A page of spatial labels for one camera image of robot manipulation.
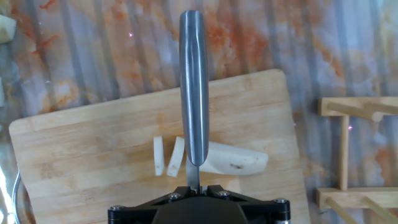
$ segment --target bamboo cutting board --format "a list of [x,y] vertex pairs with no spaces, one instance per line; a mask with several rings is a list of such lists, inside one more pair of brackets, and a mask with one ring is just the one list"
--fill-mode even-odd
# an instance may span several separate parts
[[[269,70],[210,82],[210,141],[265,152],[262,174],[201,173],[201,184],[261,200],[291,201],[292,223],[310,223],[285,74]],[[37,223],[107,223],[112,205],[136,206],[186,185],[155,176],[152,140],[165,165],[183,136],[178,88],[24,118],[10,125]]]

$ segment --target metal knife handle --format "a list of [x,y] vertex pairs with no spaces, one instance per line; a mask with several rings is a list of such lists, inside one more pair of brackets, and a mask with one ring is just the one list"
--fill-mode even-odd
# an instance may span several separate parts
[[180,16],[180,73],[182,119],[188,158],[202,165],[209,145],[209,91],[203,15],[185,11]]

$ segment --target black mount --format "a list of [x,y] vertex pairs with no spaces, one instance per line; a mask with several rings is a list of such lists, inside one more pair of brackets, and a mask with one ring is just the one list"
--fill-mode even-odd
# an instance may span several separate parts
[[109,208],[108,223],[290,223],[290,202],[282,198],[261,201],[220,185],[208,186],[201,195],[190,187],[177,187],[136,207]]

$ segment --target metal surface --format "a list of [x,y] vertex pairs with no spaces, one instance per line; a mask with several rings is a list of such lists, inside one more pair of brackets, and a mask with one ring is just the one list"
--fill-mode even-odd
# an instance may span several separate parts
[[200,191],[200,183],[198,176],[198,167],[194,166],[191,161],[187,158],[187,164],[185,166],[185,173],[187,176],[187,186],[192,190]]
[[112,211],[120,211],[122,209],[126,208],[125,206],[122,205],[113,205],[112,207],[110,207],[109,209]]
[[179,193],[174,192],[174,193],[169,194],[170,200],[175,200],[175,199],[178,199],[179,197],[181,197],[181,195]]
[[209,144],[205,26],[198,11],[180,16],[180,73],[185,147],[189,160],[198,167],[206,160]]
[[18,188],[20,182],[21,182],[21,174],[19,173],[18,169],[17,178],[15,179],[14,187],[12,188],[12,205],[14,207],[14,216],[16,224],[21,224],[21,222],[19,221],[18,206],[17,206],[17,196],[18,196]]
[[290,222],[290,220],[287,220],[287,221],[276,220],[276,221],[274,221],[274,224],[291,224],[291,222]]
[[226,190],[222,190],[222,191],[217,192],[216,195],[219,197],[227,197],[227,196],[229,196],[229,192]]
[[276,199],[274,199],[274,202],[276,202],[276,203],[285,203],[285,202],[287,202],[287,199],[285,199],[285,198],[276,198]]

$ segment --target peeled potato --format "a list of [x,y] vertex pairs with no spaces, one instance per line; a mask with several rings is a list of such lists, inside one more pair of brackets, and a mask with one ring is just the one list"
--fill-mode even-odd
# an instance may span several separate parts
[[0,44],[13,40],[16,27],[17,21],[0,15]]

